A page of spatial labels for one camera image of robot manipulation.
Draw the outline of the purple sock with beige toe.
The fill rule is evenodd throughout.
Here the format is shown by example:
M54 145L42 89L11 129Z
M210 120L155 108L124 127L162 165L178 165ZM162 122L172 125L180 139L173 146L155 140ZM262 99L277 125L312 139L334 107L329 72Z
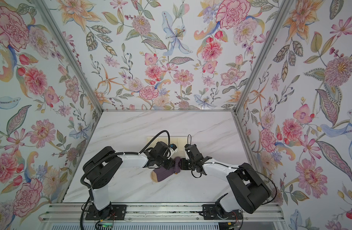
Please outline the purple sock with beige toe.
M171 167L170 169L167 170L164 167L154 169L151 172L152 181L153 182L161 182L174 174L180 173L181 172L180 162L181 162L181 158L176 157L175 158L175 165L173 167Z

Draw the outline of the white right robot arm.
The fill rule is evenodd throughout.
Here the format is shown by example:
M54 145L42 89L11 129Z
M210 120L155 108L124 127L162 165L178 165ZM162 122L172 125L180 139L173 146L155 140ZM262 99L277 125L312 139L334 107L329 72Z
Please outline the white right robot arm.
M185 152L188 158L181 160L181 169L213 176L229 184L232 193L217 199L216 210L229 213L241 209L253 214L260 206L269 203L272 192L250 164L229 165L204 157L195 144L186 144Z

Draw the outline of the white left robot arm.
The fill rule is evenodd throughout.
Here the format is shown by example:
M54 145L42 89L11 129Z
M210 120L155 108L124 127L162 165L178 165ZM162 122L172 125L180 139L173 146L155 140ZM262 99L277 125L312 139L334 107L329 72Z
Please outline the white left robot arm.
M88 188L89 200L95 209L103 211L111 205L108 183L119 169L156 165L169 170L175 166L171 154L177 150L175 144L168 145L162 141L140 152L116 152L107 146L85 163L80 183Z

